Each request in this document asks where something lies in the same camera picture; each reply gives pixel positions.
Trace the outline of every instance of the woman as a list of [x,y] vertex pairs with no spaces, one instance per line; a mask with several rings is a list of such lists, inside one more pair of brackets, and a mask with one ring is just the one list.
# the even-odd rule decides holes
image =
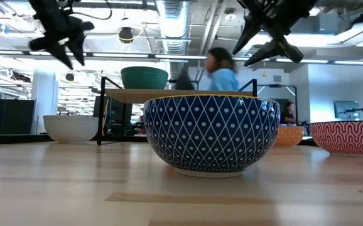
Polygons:
[[294,110],[295,110],[295,104],[293,102],[287,101],[281,114],[282,124],[296,124],[296,119],[293,116]]
[[207,58],[208,77],[211,78],[209,90],[239,90],[236,65],[232,56],[224,48],[212,48]]

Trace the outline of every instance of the ceiling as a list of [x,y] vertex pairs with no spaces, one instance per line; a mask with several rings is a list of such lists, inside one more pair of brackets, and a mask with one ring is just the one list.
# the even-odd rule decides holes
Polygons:
[[[188,52],[190,55],[200,53],[202,37],[205,32],[205,21],[210,14],[212,0],[192,1],[189,10],[189,39]],[[220,26],[215,31],[216,39],[212,46],[221,46],[228,50],[233,49],[237,39],[240,37],[242,26],[244,26],[243,16],[246,13],[236,0],[226,0],[226,9],[233,9],[233,14],[236,16],[233,20],[226,20],[224,13],[217,12],[221,17]],[[105,6],[104,1],[82,1],[74,9],[76,12],[81,12],[97,17],[106,17],[109,15],[109,9]],[[325,13],[345,12],[339,23],[345,23],[346,19],[350,19],[352,12],[358,13],[363,11],[363,1],[320,1],[318,7]],[[34,38],[41,37],[43,27],[38,21],[35,21],[31,16],[35,12],[32,10],[27,1],[0,1],[0,32],[1,25],[5,24],[8,33],[0,37],[0,50],[29,50],[28,42]],[[84,44],[85,51],[91,52],[121,52],[121,53],[163,53],[162,42],[156,38],[161,37],[160,17],[157,11],[119,8],[113,9],[113,16],[110,20],[101,21],[91,19],[86,16],[79,16],[84,21],[91,21],[95,25],[95,29],[87,33],[87,39]],[[131,44],[124,44],[119,41],[117,36],[122,27],[131,27],[133,35],[138,36]],[[248,56],[256,49],[256,43],[246,45],[243,50],[238,53],[238,56]],[[346,46],[345,48],[314,48],[304,45],[300,50],[305,55],[305,58],[322,58],[322,59],[343,59],[343,60],[359,60],[363,59],[363,47]],[[85,67],[75,63],[75,73],[81,73],[80,79],[74,82],[66,81],[65,75],[68,69],[60,62],[48,58],[45,60],[35,60],[31,58],[10,58],[0,57],[0,84],[30,84],[22,81],[10,79],[10,70],[21,72],[32,79],[33,70],[35,67],[43,67],[49,65],[57,69],[60,77],[60,86],[85,86],[84,89],[60,89],[60,107],[71,108],[72,111],[77,110],[79,113],[91,114],[94,104],[95,93],[91,92],[88,86],[100,86],[100,77],[108,76],[114,81],[121,83],[120,70],[129,66],[149,66],[158,67],[164,70],[169,70],[169,63],[166,62],[119,62],[119,61],[100,61],[87,60]],[[196,67],[197,61],[188,62],[190,67]],[[253,69],[267,68],[283,68],[287,72],[293,70],[294,64],[280,63],[258,63],[253,65]],[[5,91],[9,95],[17,95],[20,99],[30,98],[31,88],[22,87],[0,87],[0,91]],[[80,103],[80,99],[85,98],[84,102]]]

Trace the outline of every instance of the green bowl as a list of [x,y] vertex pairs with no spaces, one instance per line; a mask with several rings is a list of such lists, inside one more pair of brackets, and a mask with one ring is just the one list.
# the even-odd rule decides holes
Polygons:
[[126,89],[165,89],[168,72],[153,67],[127,67],[121,71]]

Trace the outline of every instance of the robotic arm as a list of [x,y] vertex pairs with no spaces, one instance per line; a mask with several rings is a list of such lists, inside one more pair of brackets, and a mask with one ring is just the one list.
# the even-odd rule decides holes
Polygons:
[[244,17],[246,21],[242,35],[233,50],[238,53],[247,42],[261,30],[267,31],[273,38],[272,41],[257,51],[244,64],[252,65],[263,59],[285,56],[295,63],[301,62],[303,54],[300,50],[290,45],[284,38],[290,34],[292,28],[301,18],[307,18],[309,11],[318,0],[238,0],[244,9],[250,13]]
[[65,7],[60,7],[56,0],[29,0],[35,10],[35,19],[39,19],[45,28],[44,37],[30,41],[29,46],[33,51],[46,50],[55,58],[73,69],[65,47],[74,54],[74,57],[84,66],[84,50],[82,48],[85,35],[84,31],[94,29],[91,22],[70,16],[73,13],[73,2],[80,0],[67,0]]

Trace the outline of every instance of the blue shirt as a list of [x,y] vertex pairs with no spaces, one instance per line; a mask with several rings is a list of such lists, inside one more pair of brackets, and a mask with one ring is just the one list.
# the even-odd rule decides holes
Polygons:
[[237,75],[231,69],[221,68],[211,74],[212,81],[209,90],[213,91],[237,91],[239,81]]

